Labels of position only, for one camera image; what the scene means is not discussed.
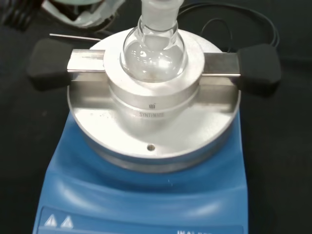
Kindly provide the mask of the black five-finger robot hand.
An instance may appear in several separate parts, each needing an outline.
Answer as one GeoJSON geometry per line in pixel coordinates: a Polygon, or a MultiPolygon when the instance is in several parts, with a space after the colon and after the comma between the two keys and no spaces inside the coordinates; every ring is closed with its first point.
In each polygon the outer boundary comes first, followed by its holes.
{"type": "Polygon", "coordinates": [[[114,20],[123,0],[2,0],[0,23],[26,31],[42,11],[58,23],[83,31],[102,31],[114,20]]]}

